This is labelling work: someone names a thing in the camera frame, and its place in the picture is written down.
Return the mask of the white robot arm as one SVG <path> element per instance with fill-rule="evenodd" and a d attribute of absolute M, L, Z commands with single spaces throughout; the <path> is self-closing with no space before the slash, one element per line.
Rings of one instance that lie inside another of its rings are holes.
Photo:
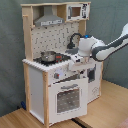
<path fill-rule="evenodd" d="M 123 27 L 121 35 L 109 44 L 93 36 L 85 35 L 79 41 L 78 51 L 71 56 L 69 69 L 80 71 L 89 64 L 90 58 L 102 62 L 111 54 L 128 45 L 128 23 Z"/>

